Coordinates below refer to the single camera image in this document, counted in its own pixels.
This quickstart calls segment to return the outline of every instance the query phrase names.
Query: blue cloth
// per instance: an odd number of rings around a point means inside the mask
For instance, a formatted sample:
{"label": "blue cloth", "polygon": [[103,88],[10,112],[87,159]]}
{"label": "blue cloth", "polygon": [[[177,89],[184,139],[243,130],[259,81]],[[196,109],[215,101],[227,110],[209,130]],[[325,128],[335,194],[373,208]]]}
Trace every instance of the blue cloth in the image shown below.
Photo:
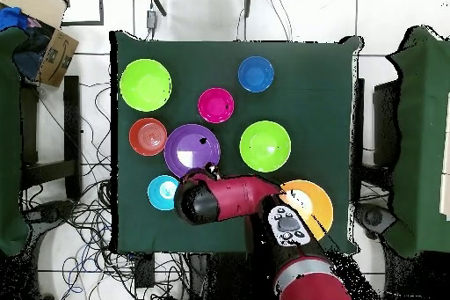
{"label": "blue cloth", "polygon": [[0,31],[16,26],[23,30],[28,27],[28,19],[22,14],[20,8],[4,8],[0,10]]}

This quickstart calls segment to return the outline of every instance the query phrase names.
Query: purple plate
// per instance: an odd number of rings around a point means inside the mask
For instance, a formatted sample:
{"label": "purple plate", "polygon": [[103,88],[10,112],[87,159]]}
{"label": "purple plate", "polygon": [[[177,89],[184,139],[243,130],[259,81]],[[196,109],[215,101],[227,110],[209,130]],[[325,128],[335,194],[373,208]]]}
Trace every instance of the purple plate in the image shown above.
{"label": "purple plate", "polygon": [[185,124],[167,138],[164,159],[179,178],[191,168],[203,168],[208,162],[219,164],[221,146],[214,133],[198,124]]}

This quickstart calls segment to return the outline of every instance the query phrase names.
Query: orange plate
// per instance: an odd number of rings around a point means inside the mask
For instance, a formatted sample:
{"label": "orange plate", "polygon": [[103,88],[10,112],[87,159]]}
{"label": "orange plate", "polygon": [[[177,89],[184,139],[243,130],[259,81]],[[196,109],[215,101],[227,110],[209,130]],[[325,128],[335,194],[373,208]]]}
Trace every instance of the orange plate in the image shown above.
{"label": "orange plate", "polygon": [[[320,240],[325,233],[317,221],[328,232],[333,224],[333,205],[330,197],[325,191],[313,182],[295,179],[288,181],[281,185],[281,188],[286,192],[282,194],[280,199],[295,209],[303,218],[305,224],[309,227],[314,237]],[[291,190],[300,190],[311,200],[312,209],[308,209],[308,205],[295,201],[293,196],[289,196]]]}
{"label": "orange plate", "polygon": [[149,157],[163,151],[167,141],[167,131],[162,122],[157,119],[143,118],[130,128],[129,140],[134,151]]}

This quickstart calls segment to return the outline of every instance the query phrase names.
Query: lime green bowl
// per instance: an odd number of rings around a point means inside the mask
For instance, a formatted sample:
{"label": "lime green bowl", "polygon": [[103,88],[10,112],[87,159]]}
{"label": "lime green bowl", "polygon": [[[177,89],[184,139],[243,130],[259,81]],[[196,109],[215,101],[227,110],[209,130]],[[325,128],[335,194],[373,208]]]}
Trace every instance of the lime green bowl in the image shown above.
{"label": "lime green bowl", "polygon": [[280,124],[257,121],[241,137],[239,151],[243,161],[254,171],[278,170],[289,158],[291,139]]}
{"label": "lime green bowl", "polygon": [[162,107],[171,90],[171,75],[160,62],[152,59],[131,62],[120,78],[120,94],[127,105],[146,113]]}

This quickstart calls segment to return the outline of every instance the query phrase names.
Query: button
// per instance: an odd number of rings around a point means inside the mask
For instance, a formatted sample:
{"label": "button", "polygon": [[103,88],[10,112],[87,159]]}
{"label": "button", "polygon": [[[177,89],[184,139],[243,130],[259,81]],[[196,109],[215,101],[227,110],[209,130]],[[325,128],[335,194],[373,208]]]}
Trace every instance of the button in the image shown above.
{"label": "button", "polygon": [[295,220],[292,217],[282,217],[279,221],[278,221],[278,230],[283,232],[283,231],[294,231],[300,229],[300,225],[297,222],[297,220]]}

